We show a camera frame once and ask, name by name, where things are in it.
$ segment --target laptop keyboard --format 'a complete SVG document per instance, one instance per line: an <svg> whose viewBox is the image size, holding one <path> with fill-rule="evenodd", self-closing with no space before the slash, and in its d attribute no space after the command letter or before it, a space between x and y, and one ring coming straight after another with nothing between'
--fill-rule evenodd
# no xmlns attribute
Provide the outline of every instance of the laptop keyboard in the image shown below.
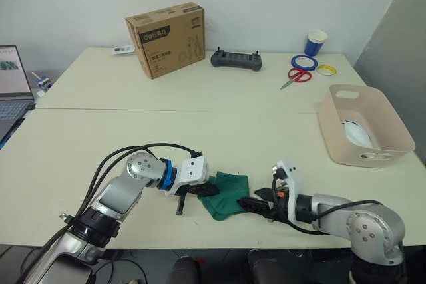
<svg viewBox="0 0 426 284"><path fill-rule="evenodd" d="M26 105L26 102L0 103L0 121L14 120Z"/></svg>

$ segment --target laptop screen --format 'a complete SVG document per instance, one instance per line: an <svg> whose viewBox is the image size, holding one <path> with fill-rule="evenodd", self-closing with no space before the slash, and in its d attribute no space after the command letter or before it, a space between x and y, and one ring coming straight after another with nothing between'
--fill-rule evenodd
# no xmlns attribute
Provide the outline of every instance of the laptop screen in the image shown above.
<svg viewBox="0 0 426 284"><path fill-rule="evenodd" d="M0 98L31 96L16 46L0 46Z"/></svg>

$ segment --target deli logo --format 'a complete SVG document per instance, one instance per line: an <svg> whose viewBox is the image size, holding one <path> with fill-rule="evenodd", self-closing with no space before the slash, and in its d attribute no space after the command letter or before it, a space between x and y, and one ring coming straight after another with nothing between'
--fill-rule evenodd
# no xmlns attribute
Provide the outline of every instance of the deli logo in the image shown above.
<svg viewBox="0 0 426 284"><path fill-rule="evenodd" d="M142 43L149 43L150 41L166 37L169 32L170 32L170 25L164 26L164 27L161 27L161 28L157 28L157 29L154 29L154 30L150 30L150 31L147 31L145 33L141 33L139 35L139 37L140 37L140 41L142 41Z"/></svg>

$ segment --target robotic arm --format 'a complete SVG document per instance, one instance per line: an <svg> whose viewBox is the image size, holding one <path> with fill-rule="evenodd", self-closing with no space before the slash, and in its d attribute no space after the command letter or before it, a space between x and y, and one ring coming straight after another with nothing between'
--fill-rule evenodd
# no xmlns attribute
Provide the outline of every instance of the robotic arm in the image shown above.
<svg viewBox="0 0 426 284"><path fill-rule="evenodd" d="M403 263L405 226L393 210L375 200L351 202L325 194L301 194L300 176L289 161L279 161L273 167L273 177L272 189L255 192L265 201L256 198L238 201L246 211L287 223L304 233L349 240L357 257L351 276L357 281L369 283L373 273L375 280L391 279L386 283L393 283L401 275L398 265ZM268 201L274 203L272 209ZM303 223L310 224L315 231L304 229Z"/></svg>
<svg viewBox="0 0 426 284"><path fill-rule="evenodd" d="M290 162L279 161L274 167L272 189L257 193L266 201L242 198L238 203L247 211L288 223L298 231L330 234L351 241L352 251L360 263L353 269L353 278L370 278L369 270L384 268L388 278L395 278L392 266L401 265L400 243L405 234L401 218L377 201L350 202L323 194L307 196L300 193L298 171ZM100 259L105 246L118 235L121 224L139 201L144 188L158 188L166 195L180 196L176 215L182 215L186 193L210 196L218 189L208 182L208 165L198 156L173 167L170 160L159 160L139 152L129 157L123 173L113 178L76 218L63 214L70 228L56 240L38 260L24 284L94 283L88 265ZM268 201L273 202L270 209ZM309 223L316 231L304 229Z"/></svg>
<svg viewBox="0 0 426 284"><path fill-rule="evenodd" d="M120 176L113 178L78 219L63 214L71 228L34 266L25 284L93 283L91 268L103 256L104 247L118 235L121 224L139 201L144 188L158 188L178 195L176 215L182 215L187 192L214 195L218 189L208 181L208 164L199 156L177 167L139 152L130 156Z"/></svg>

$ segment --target red scissors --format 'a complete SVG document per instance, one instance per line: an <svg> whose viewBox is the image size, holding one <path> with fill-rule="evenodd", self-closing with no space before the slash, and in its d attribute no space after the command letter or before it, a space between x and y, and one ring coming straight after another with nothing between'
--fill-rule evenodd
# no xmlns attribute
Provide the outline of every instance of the red scissors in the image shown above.
<svg viewBox="0 0 426 284"><path fill-rule="evenodd" d="M302 70L301 68L291 68L288 71L288 78L289 78L289 81L286 82L284 86L280 88L280 90L291 85L293 82L301 83L301 82L309 81L312 78L312 74L308 71Z"/></svg>

